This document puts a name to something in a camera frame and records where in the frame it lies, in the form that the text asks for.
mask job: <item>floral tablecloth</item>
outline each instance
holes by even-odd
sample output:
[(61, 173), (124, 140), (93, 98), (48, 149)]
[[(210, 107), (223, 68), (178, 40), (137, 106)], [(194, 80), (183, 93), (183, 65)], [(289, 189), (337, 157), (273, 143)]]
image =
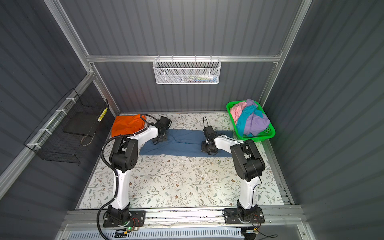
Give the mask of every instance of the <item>floral tablecloth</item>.
[[(166, 116), (173, 129), (202, 130), (204, 116), (215, 130), (233, 130), (228, 113), (154, 114)], [(104, 152), (108, 159), (113, 141)], [(283, 205), (261, 142), (256, 142), (266, 169), (257, 186), (259, 205)], [(113, 172), (99, 160), (79, 205), (96, 209), (113, 196)], [(139, 156), (131, 172), (129, 196), (131, 208), (212, 207), (236, 205), (240, 178), (231, 157), (182, 157), (171, 155)]]

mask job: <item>black mounting plate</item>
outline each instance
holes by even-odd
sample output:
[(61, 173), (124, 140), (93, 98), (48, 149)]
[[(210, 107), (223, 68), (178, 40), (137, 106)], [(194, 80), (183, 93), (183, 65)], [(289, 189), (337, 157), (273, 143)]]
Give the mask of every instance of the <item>black mounting plate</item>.
[[(139, 224), (137, 224), (137, 220), (135, 220), (135, 227), (144, 226), (145, 220), (145, 211), (129, 211), (131, 213), (131, 217), (137, 218), (139, 220)], [(119, 227), (118, 222), (114, 221), (112, 218), (107, 220), (104, 219), (103, 227)], [(125, 227), (133, 227), (133, 221), (130, 221)]]
[[(225, 213), (225, 215), (229, 215), (229, 216), (225, 216), (224, 217), (225, 224), (242, 224), (242, 223), (247, 223), (247, 222), (240, 221), (240, 219), (237, 217), (237, 209), (236, 208), (223, 209), (223, 212)], [(261, 208), (258, 207), (256, 209), (256, 213), (253, 213), (252, 215), (257, 215), (259, 217), (259, 218), (257, 218), (255, 216), (255, 218), (257, 219), (258, 223), (265, 223), (263, 210)]]

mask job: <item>black wire basket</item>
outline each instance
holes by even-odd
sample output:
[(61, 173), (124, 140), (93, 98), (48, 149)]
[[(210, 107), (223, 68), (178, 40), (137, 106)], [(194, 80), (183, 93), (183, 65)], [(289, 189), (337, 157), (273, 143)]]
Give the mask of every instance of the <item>black wire basket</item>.
[(108, 101), (76, 95), (63, 108), (56, 110), (55, 118), (43, 129), (34, 131), (24, 145), (42, 160), (80, 163), (87, 152), (95, 149), (93, 139), (100, 131), (100, 124), (108, 111)]

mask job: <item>orange cloth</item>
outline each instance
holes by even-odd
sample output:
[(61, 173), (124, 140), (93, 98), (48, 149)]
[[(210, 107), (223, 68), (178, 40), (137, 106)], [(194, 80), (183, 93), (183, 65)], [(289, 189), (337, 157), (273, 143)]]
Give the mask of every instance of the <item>orange cloth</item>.
[(111, 137), (125, 134), (132, 134), (145, 126), (145, 122), (140, 118), (140, 115), (134, 116), (117, 116), (112, 126)]

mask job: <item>yellow connector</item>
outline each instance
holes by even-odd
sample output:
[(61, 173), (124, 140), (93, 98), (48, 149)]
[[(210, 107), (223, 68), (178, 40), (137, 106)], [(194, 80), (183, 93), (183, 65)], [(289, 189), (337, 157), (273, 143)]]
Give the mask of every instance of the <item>yellow connector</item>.
[(105, 116), (105, 114), (107, 113), (108, 111), (108, 108), (105, 108), (104, 111), (101, 113), (101, 115), (99, 116), (99, 118), (97, 119), (98, 122), (101, 122), (101, 120), (103, 119), (103, 117)]

